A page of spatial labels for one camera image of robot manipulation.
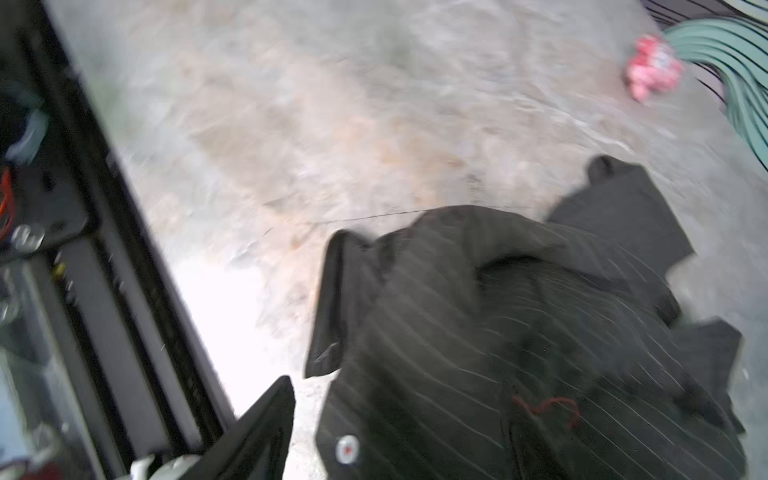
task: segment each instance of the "teal stripes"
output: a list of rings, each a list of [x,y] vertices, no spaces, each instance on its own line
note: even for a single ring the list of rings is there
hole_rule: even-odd
[[[768,12],[760,11],[768,19]],[[705,18],[682,22],[664,34],[680,60],[717,69],[728,120],[768,170],[768,28],[746,18]]]
[[[723,3],[748,17],[768,24],[768,2],[765,0],[723,0]]]

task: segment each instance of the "pinstripe fabric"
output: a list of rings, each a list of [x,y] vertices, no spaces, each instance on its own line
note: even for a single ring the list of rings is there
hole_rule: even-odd
[[[690,244],[642,168],[600,157],[589,176],[548,223],[446,207],[331,239],[306,364],[340,368],[316,434],[331,478],[742,476],[724,382],[738,333],[669,329],[664,274]],[[512,396],[568,397],[581,421]]]

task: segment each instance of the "white plastic piece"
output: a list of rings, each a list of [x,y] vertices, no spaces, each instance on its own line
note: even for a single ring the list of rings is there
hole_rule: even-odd
[[[336,460],[342,465],[349,465],[360,455],[360,441],[354,435],[344,435],[336,443]]]
[[[199,455],[182,455],[161,466],[149,480],[177,480],[187,472],[192,465],[200,460]]]

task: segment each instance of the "red wire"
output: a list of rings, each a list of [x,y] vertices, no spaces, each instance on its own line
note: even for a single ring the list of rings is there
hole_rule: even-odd
[[[13,227],[13,218],[16,215],[16,202],[13,197],[13,186],[11,185],[11,169],[6,167],[0,177],[0,191],[2,192],[2,202],[0,203],[0,216],[8,208],[8,219],[4,227],[0,230],[0,240],[6,238],[11,233]]]
[[[572,429],[574,426],[578,424],[579,420],[581,420],[581,411],[578,409],[578,404],[576,403],[575,400],[569,399],[568,397],[563,397],[563,396],[550,397],[545,401],[543,401],[541,404],[539,404],[539,406],[536,408],[531,408],[530,406],[528,406],[528,403],[525,403],[525,400],[521,399],[517,395],[512,396],[512,399],[515,400],[517,403],[519,403],[524,409],[528,410],[533,415],[540,415],[546,412],[547,409],[550,406],[554,405],[555,403],[567,403],[568,405],[573,407],[573,413],[574,413],[573,419],[571,420],[570,423],[568,423],[568,428]]]

